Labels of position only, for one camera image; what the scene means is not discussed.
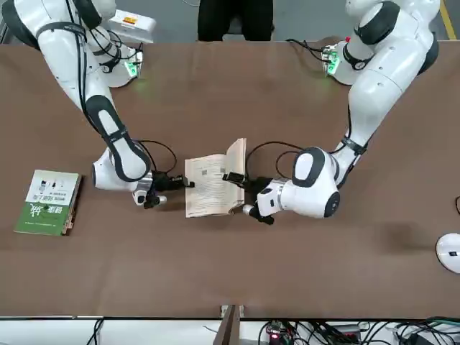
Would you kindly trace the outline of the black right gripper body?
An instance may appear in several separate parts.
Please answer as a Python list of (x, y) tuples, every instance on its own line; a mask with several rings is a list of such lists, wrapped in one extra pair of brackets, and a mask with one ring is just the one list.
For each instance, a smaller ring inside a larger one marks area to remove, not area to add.
[(167, 191), (171, 189), (171, 179), (166, 172), (154, 171), (152, 173), (152, 184), (156, 191)]

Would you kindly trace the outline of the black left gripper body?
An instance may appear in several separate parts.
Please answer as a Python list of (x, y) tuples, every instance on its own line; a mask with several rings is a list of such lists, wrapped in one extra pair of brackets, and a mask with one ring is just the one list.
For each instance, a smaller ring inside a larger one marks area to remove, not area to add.
[(247, 185), (247, 192), (252, 201), (257, 200), (257, 194), (261, 193), (270, 183), (272, 178), (258, 177), (255, 180), (249, 180)]

